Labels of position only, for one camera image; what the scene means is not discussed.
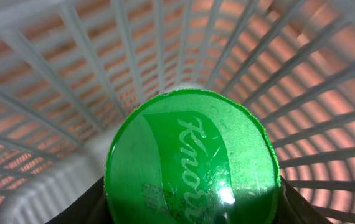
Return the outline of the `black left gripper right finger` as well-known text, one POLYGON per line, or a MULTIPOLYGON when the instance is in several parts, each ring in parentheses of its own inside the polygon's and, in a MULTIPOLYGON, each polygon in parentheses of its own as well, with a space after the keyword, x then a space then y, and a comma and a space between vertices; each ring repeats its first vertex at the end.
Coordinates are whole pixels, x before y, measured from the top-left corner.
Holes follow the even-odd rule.
POLYGON ((281 177, 280 199, 273 224, 333 224, 317 212, 281 177))

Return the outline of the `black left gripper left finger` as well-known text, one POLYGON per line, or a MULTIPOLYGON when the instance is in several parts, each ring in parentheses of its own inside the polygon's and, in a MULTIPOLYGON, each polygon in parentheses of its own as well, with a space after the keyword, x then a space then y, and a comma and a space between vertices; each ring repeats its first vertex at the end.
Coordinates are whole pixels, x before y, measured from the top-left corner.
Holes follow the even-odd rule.
POLYGON ((103 177, 46 224, 113 224, 106 201, 103 177))

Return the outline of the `green lid jar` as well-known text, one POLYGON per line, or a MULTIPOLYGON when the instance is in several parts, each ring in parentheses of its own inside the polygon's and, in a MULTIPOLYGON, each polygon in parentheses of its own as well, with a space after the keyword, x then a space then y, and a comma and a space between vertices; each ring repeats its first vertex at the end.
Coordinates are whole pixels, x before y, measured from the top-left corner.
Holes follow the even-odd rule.
POLYGON ((158 95, 135 109, 105 164, 115 223, 271 223, 280 186, 259 120, 198 89, 158 95))

